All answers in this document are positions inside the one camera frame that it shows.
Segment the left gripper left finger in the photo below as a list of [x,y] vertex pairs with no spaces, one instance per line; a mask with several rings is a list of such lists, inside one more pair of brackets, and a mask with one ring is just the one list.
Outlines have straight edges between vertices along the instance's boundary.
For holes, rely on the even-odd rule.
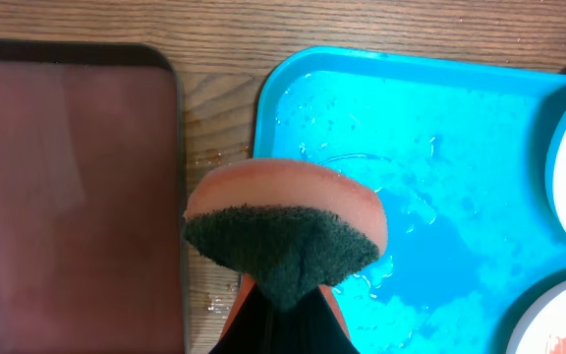
[[256,285],[239,296],[234,316],[209,354],[256,354],[263,351],[269,301]]

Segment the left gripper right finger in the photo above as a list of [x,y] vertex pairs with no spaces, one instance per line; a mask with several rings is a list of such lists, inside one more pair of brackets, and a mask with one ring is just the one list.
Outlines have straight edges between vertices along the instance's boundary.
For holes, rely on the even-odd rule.
[[268,311],[270,354],[359,354],[319,288],[287,310]]

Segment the white plate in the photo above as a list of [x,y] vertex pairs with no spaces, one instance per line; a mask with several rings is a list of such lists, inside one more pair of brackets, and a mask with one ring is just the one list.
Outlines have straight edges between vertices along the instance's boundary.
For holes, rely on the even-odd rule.
[[552,287],[518,320],[506,354],[566,354],[566,280]]

